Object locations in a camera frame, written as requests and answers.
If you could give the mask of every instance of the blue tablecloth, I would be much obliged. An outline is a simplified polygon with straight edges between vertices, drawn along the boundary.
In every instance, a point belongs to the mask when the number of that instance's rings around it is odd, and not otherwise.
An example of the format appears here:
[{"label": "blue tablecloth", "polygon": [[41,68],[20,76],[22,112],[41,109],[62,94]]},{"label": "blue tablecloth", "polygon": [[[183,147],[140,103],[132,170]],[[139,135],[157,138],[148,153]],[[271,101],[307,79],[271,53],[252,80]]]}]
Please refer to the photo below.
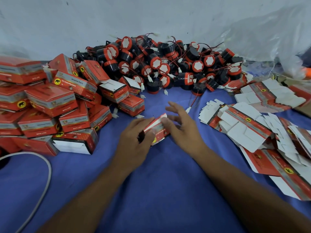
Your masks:
[{"label": "blue tablecloth", "polygon": [[[143,115],[161,115],[169,100],[188,108],[194,99],[191,92],[181,88],[168,92],[168,96],[163,91],[156,95],[144,93],[146,110]],[[200,110],[207,101],[216,98],[227,104],[235,103],[224,90],[206,91],[189,113],[205,143],[311,219],[311,202],[284,196],[269,177],[250,169],[239,149],[225,134],[200,123]],[[93,155],[59,153],[56,157],[48,157],[52,165],[51,184],[23,232],[37,230],[108,165],[121,131],[133,119],[121,112],[118,115],[119,118],[110,121],[99,132],[99,144]],[[278,115],[311,130],[310,119],[295,111]],[[0,232],[15,232],[25,221],[45,187],[47,175],[45,162],[26,154],[12,157],[0,170]],[[202,169],[168,137],[152,147],[143,165],[128,176],[96,232],[244,232],[244,229]]]}]

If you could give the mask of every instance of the yellow circle logo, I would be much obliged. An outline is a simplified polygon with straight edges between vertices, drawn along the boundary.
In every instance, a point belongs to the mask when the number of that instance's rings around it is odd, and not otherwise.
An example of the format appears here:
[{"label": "yellow circle logo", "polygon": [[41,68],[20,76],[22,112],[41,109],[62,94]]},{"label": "yellow circle logo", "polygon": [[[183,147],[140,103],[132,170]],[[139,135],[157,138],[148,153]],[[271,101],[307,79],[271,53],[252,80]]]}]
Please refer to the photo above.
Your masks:
[{"label": "yellow circle logo", "polygon": [[60,83],[61,83],[61,80],[60,80],[59,78],[56,78],[56,79],[54,80],[54,84],[55,84],[55,85],[60,85]]},{"label": "yellow circle logo", "polygon": [[62,135],[64,135],[64,132],[60,132],[60,133],[56,134],[56,137],[61,137]]},{"label": "yellow circle logo", "polygon": [[22,109],[26,107],[26,102],[25,101],[18,101],[17,106],[18,108]]},{"label": "yellow circle logo", "polygon": [[30,101],[30,104],[32,105],[33,108],[36,108],[36,105],[32,101]]},{"label": "yellow circle logo", "polygon": [[294,171],[291,170],[290,168],[286,167],[284,168],[285,172],[287,172],[288,174],[294,174]]}]

